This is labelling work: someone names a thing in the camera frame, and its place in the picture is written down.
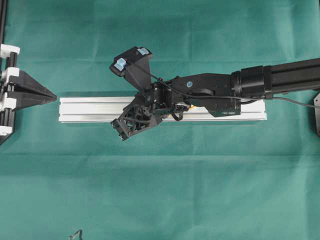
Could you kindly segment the left gripper black-white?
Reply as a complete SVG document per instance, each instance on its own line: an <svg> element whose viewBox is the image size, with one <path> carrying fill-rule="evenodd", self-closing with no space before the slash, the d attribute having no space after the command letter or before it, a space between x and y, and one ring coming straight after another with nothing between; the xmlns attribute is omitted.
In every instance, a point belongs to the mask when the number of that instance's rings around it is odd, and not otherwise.
<svg viewBox="0 0 320 240"><path fill-rule="evenodd" d="M57 100L54 93L37 82L28 73L17 68L19 53L20 48L17 46L0 45L0 59L5 60L5 68L0 72L1 145L14 133L14 111L48 104ZM15 92L13 85L22 92Z"/></svg>

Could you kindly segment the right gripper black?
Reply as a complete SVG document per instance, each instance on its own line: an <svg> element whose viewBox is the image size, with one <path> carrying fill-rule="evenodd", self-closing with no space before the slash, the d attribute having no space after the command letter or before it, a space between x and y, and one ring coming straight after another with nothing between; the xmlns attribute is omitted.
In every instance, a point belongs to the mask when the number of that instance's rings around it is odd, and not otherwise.
<svg viewBox="0 0 320 240"><path fill-rule="evenodd" d="M188 103L172 99L176 92L165 82L152 84L149 63L152 56L149 49L134 46L116 56L109 66L113 74L139 91L122 114L111 122L122 141L156 127L169 115L181 121L190 108Z"/></svg>

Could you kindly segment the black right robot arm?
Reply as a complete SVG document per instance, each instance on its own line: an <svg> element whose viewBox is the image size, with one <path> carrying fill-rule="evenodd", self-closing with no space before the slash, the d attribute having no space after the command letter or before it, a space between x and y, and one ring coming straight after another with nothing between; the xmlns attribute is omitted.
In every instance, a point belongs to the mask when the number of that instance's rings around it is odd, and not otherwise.
<svg viewBox="0 0 320 240"><path fill-rule="evenodd" d="M121 140L159 125L168 116L181 121L191 106L213 117L239 115L243 105L278 94L318 90L317 58L243 68L230 74L201 73L163 80L151 74L152 52L134 46L113 59L110 70L137 89L133 101L111 122Z"/></svg>

